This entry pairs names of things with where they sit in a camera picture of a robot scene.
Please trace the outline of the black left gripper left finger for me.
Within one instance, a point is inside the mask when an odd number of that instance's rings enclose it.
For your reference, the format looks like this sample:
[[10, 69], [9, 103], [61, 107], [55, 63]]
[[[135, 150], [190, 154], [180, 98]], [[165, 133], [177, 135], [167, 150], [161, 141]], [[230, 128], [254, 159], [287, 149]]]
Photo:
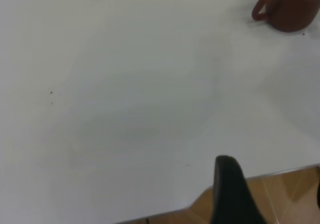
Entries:
[[213, 180], [213, 212], [210, 223], [266, 223], [237, 160], [216, 157]]

